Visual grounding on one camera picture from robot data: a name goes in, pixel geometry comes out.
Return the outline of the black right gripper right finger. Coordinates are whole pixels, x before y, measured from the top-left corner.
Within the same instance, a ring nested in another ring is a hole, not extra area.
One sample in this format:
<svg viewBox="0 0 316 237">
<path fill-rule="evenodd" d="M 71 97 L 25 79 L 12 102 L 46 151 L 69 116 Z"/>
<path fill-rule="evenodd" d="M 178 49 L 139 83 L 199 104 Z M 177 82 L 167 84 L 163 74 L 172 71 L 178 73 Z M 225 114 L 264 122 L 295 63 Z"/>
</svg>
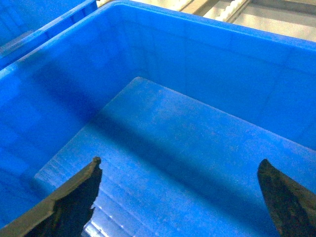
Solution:
<svg viewBox="0 0 316 237">
<path fill-rule="evenodd" d="M 269 215 L 281 237 L 316 235 L 316 195 L 276 169 L 260 162 L 257 178 Z"/>
</svg>

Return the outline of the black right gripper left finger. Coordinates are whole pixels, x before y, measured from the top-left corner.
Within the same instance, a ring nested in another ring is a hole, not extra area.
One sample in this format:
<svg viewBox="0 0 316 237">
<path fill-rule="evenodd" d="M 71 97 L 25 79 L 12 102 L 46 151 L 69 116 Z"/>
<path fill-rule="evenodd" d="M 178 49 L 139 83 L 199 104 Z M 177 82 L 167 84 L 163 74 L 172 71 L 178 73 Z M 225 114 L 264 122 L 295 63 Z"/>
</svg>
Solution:
<svg viewBox="0 0 316 237">
<path fill-rule="evenodd" d="M 101 158 L 0 230 L 2 237 L 79 237 L 91 219 L 102 179 Z"/>
</svg>

